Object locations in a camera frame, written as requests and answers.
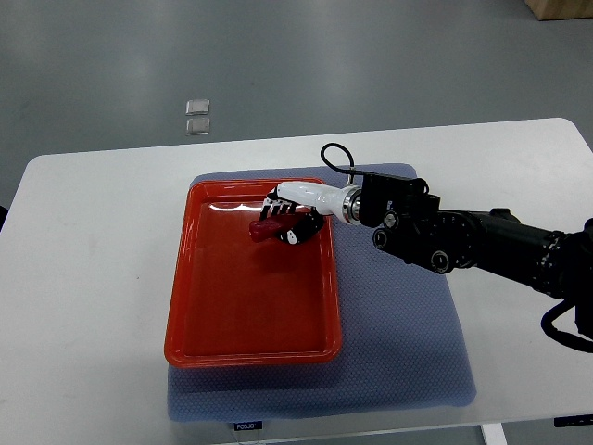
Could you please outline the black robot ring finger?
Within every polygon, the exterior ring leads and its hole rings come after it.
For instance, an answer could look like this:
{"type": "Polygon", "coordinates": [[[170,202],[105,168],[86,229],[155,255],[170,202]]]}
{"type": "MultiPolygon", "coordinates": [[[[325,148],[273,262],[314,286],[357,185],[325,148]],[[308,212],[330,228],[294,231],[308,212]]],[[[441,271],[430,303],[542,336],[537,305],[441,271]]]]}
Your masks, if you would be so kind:
{"type": "Polygon", "coordinates": [[[264,218],[270,218],[277,214],[278,201],[275,198],[266,197],[264,199],[264,218]]]}

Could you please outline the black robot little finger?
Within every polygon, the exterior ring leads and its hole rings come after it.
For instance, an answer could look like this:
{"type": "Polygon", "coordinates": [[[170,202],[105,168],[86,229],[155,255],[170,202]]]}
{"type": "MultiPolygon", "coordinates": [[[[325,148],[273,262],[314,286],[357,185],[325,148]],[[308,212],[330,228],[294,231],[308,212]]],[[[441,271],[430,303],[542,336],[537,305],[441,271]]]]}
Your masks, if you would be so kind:
{"type": "Polygon", "coordinates": [[[273,200],[269,197],[265,197],[265,199],[262,203],[260,214],[259,214],[259,219],[261,221],[263,221],[269,217],[272,204],[273,204],[273,200]]]}

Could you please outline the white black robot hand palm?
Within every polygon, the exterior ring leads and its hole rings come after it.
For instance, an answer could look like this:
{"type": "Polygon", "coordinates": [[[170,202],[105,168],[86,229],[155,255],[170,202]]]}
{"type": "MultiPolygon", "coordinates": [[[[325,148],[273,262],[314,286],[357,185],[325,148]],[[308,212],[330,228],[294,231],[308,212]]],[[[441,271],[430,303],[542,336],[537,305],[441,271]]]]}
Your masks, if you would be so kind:
{"type": "Polygon", "coordinates": [[[327,184],[290,181],[276,186],[276,194],[282,200],[315,209],[321,215],[350,217],[352,186],[338,188],[327,184]]]}

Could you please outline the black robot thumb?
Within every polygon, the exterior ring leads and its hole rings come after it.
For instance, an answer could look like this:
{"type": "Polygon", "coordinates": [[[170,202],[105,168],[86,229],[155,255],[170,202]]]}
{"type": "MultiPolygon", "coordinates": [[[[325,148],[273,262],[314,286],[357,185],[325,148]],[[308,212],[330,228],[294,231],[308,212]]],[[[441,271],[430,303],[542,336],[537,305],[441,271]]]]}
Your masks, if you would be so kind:
{"type": "Polygon", "coordinates": [[[285,244],[302,244],[313,238],[324,227],[324,216],[315,210],[286,214],[277,238],[285,244]]]}

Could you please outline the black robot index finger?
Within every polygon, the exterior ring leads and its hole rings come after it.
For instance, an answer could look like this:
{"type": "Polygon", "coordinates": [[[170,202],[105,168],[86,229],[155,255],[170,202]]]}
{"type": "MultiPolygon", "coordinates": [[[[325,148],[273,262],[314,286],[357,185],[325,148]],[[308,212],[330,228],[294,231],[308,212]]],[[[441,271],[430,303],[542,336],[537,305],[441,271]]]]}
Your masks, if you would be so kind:
{"type": "Polygon", "coordinates": [[[294,201],[284,200],[281,204],[281,214],[290,215],[295,214],[297,210],[297,203],[294,201]]]}

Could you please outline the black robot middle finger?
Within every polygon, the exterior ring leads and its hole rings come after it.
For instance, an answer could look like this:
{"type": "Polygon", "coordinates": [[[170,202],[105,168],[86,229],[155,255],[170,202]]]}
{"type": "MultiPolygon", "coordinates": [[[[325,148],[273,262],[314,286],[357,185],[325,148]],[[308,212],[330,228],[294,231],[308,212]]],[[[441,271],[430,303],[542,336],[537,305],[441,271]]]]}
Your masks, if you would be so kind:
{"type": "Polygon", "coordinates": [[[274,203],[272,204],[272,215],[276,216],[276,215],[280,215],[280,214],[284,214],[285,210],[285,202],[281,199],[277,199],[274,201],[274,203]]]}

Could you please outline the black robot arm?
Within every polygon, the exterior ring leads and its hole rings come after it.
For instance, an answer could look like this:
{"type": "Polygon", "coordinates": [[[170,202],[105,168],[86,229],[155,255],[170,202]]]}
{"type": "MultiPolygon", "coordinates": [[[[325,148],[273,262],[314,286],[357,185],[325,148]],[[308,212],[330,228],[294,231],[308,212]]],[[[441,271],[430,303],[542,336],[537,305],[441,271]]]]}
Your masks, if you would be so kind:
{"type": "Polygon", "coordinates": [[[373,230],[375,248],[434,273],[477,267],[558,301],[543,332],[574,350],[592,350],[592,222],[581,231],[521,223],[503,208],[443,210],[420,178],[361,173],[361,185],[277,184],[265,197],[251,238],[289,245],[313,238],[328,216],[373,230]]]}

